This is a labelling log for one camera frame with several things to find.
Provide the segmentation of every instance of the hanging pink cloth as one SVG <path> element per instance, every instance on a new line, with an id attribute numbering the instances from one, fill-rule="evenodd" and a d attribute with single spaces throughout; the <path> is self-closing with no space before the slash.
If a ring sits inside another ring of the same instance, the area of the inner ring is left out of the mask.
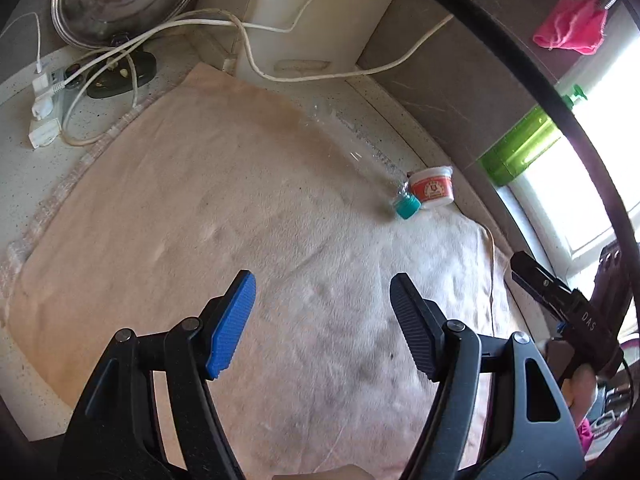
<path id="1" fill-rule="evenodd" d="M 565 48 L 595 54 L 604 41 L 607 11 L 599 0 L 560 0 L 533 35 L 543 48 Z"/>

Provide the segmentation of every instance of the beige cloth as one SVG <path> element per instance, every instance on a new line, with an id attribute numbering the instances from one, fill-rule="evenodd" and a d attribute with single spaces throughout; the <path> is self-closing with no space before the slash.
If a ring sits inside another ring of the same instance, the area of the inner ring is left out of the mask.
<path id="1" fill-rule="evenodd" d="M 22 270 L 9 327 L 73 405 L 117 329 L 168 330 L 249 269 L 257 303 L 211 383 L 247 478 L 354 463 L 395 479 L 435 386 L 415 369 L 390 279 L 407 272 L 448 317 L 491 333 L 488 241 L 453 206 L 395 218 L 302 123 L 285 98 L 197 66 L 78 183 Z M 502 333 L 516 328 L 501 279 L 494 309 Z"/>

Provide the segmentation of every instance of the thick black hose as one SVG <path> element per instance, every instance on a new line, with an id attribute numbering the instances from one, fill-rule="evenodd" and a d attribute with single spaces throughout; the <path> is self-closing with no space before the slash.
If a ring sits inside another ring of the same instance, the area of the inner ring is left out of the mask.
<path id="1" fill-rule="evenodd" d="M 640 253 L 620 194 L 591 140 L 558 92 L 529 56 L 519 49 L 491 16 L 471 0 L 436 0 L 480 39 L 529 91 L 574 147 L 596 187 L 620 244 L 640 319 Z"/>

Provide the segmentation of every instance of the red label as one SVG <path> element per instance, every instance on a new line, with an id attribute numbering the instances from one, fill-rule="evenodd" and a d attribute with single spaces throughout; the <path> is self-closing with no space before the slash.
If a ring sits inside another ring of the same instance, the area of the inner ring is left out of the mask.
<path id="1" fill-rule="evenodd" d="M 411 192 L 420 202 L 428 202 L 446 196 L 453 196 L 451 179 L 448 176 L 428 176 L 415 182 Z"/>

